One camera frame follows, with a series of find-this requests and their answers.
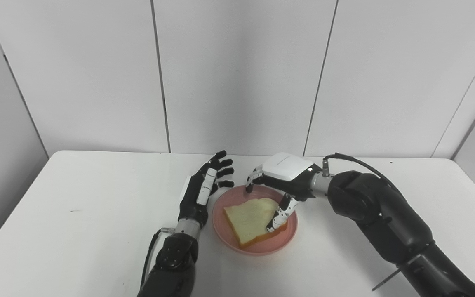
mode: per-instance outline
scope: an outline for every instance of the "robot fingertip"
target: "robot fingertip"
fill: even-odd
[[[248,193],[248,194],[252,193],[252,187],[253,186],[254,186],[253,184],[249,184],[248,186],[246,186],[245,187],[245,192]]]

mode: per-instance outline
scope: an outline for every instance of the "black arm joint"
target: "black arm joint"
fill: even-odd
[[[369,224],[381,212],[374,192],[382,186],[386,184],[373,174],[342,172],[335,175],[329,184],[329,203],[336,214],[351,218],[359,224]]]

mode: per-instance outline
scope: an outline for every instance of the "pink plate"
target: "pink plate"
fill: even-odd
[[[247,194],[245,192],[245,186],[237,186],[224,192],[221,197],[215,201],[214,209],[212,211],[212,223],[214,224],[215,232],[219,238],[229,248],[245,255],[264,256],[281,250],[289,243],[289,241],[291,241],[292,237],[294,237],[294,234],[296,233],[296,226],[298,226],[296,212],[293,212],[292,215],[287,219],[287,229],[285,229],[285,231],[282,231],[275,237],[260,241],[243,250],[239,248],[238,241],[234,237],[232,228],[226,221],[223,208],[232,205],[240,205],[241,203],[244,203],[250,199],[259,199],[265,197],[271,198],[272,200],[279,203],[281,201],[282,195],[271,188],[267,188],[266,186],[254,186],[252,193]]]

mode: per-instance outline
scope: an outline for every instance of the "white table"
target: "white table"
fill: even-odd
[[[184,179],[208,157],[54,154],[0,230],[0,297],[136,296],[151,236],[175,226]],[[232,158],[233,180],[243,184],[267,157]],[[364,160],[397,185],[441,249],[475,281],[475,185],[467,175],[450,160]],[[332,173],[361,170],[341,160],[330,166]],[[370,291],[394,266],[327,201],[311,199],[296,212],[294,240],[264,257],[228,249],[210,222],[200,237],[193,296],[417,296],[402,275]]]

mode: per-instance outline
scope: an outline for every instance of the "robot finger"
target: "robot finger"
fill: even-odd
[[[213,157],[211,157],[210,161],[219,160],[224,157],[226,157],[226,151],[222,150],[220,152],[217,152]]]
[[[234,169],[232,167],[228,167],[228,168],[225,168],[221,171],[218,171],[218,173],[215,175],[215,178],[220,178],[220,177],[223,177],[225,175],[229,175],[229,174],[232,174],[234,173]]]
[[[232,161],[232,159],[225,159],[225,160],[222,160],[221,162],[218,162],[215,166],[215,169],[220,170],[224,167],[232,165],[233,163],[234,162]]]
[[[234,186],[234,182],[230,180],[224,180],[217,182],[217,186],[219,186],[219,188],[232,188]]]

